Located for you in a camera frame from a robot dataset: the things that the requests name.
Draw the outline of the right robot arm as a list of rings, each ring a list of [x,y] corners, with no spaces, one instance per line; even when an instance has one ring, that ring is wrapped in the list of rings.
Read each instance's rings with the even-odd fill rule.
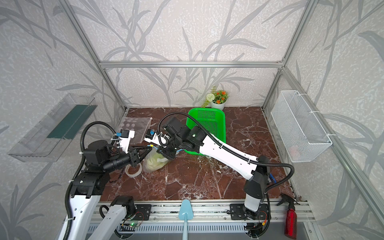
[[[192,116],[183,113],[183,116],[196,124],[190,129],[176,118],[176,115],[176,112],[167,114],[165,117],[170,120],[166,124],[159,122],[153,138],[159,145],[158,153],[170,160],[176,157],[178,150],[201,153],[234,169],[246,179],[244,186],[246,198],[243,209],[249,217],[258,212],[269,190],[282,185],[294,175],[293,165],[270,163],[265,156],[248,155],[220,141]],[[282,180],[269,185],[270,167],[288,168],[290,172]]]

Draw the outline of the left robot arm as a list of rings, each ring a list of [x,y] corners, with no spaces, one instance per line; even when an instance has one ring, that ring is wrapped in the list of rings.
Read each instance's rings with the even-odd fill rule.
[[[141,163],[151,152],[152,147],[130,146],[128,131],[113,131],[110,142],[99,140],[85,146],[85,136],[95,125],[113,128],[101,121],[88,124],[80,138],[81,163],[65,194],[67,217],[60,232],[60,240],[83,240],[107,183],[110,173],[127,165],[132,167]]]

